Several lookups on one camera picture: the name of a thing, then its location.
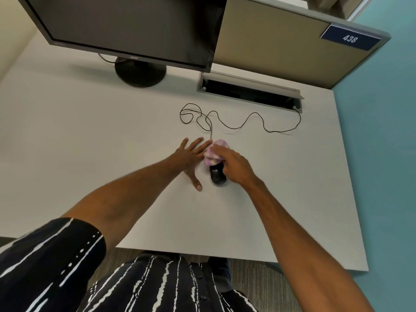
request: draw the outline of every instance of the black and white striped shirt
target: black and white striped shirt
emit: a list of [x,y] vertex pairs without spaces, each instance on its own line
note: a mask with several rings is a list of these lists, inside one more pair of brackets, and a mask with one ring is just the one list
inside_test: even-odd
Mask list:
[[0,310],[13,312],[256,312],[242,293],[216,287],[207,263],[143,253],[87,283],[104,259],[100,231],[55,219],[0,248]]

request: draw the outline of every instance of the forearm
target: forearm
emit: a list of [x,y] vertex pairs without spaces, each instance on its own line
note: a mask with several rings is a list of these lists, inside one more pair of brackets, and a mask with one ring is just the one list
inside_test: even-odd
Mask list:
[[94,190],[62,216],[95,226],[104,235],[109,250],[127,235],[183,169],[183,162],[171,155]]
[[260,180],[245,186],[304,312],[373,312],[348,272],[280,205]]

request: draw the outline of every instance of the blue wall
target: blue wall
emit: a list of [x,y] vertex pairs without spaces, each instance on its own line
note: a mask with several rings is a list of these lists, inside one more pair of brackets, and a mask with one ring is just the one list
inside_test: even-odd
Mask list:
[[373,0],[356,23],[392,40],[335,89],[376,312],[416,311],[416,0]]

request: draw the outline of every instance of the desk surface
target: desk surface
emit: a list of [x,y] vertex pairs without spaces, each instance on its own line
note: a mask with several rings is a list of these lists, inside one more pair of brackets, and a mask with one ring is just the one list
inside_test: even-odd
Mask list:
[[[212,118],[213,139],[244,154],[288,212],[344,267],[367,270],[332,91],[229,70],[300,89],[302,122],[280,134],[263,131],[259,118],[239,131]],[[298,121],[287,110],[198,93],[198,76],[168,67],[157,86],[133,88],[96,54],[49,46],[38,33],[0,83],[0,236],[18,237],[59,217],[98,186],[167,157],[185,136],[209,138],[195,123],[179,120],[186,103],[217,110],[231,126],[253,111],[268,129]],[[276,262],[242,188],[214,186],[202,164],[196,174],[201,193],[180,175],[119,246]]]

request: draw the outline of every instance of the number sign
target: number sign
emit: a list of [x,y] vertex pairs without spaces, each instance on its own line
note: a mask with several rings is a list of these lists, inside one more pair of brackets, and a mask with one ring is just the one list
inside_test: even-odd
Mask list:
[[369,51],[381,40],[381,37],[372,36],[348,27],[331,24],[322,34],[321,39],[334,41],[346,46]]

